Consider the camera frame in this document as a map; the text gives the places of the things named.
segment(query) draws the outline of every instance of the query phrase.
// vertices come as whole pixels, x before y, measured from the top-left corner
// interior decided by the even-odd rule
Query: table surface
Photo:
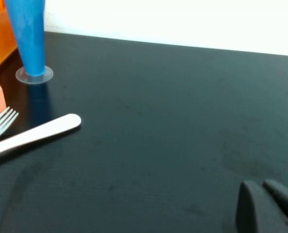
[[[236,232],[242,180],[288,186],[288,56],[46,33],[54,78],[0,68],[9,137],[80,129],[0,156],[0,233]]]

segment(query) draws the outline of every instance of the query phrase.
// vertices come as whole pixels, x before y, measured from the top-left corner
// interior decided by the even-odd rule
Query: dark green surface
[[[288,57],[46,34],[48,86],[0,69],[10,136],[80,130],[0,158],[0,233],[233,233],[239,184],[288,187]]]

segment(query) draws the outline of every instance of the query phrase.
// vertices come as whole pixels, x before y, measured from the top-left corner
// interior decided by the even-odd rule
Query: clear plastic base
[[[53,77],[53,70],[46,66],[46,72],[39,76],[31,76],[25,72],[24,67],[20,68],[16,72],[17,80],[22,83],[35,85],[42,84],[49,81]]]

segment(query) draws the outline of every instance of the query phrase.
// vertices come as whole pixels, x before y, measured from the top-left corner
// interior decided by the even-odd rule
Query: white plastic fork
[[[12,125],[17,116],[18,113],[10,107],[0,113],[0,136]]]
[[[23,133],[0,141],[0,153],[74,129],[81,124],[77,114],[67,114]]]

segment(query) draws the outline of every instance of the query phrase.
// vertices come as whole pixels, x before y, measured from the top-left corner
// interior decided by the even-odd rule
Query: fork handle
[[[0,141],[0,153],[40,139],[51,137],[62,132],[74,129],[81,124],[81,118],[76,114],[67,114],[45,124],[32,128]]]

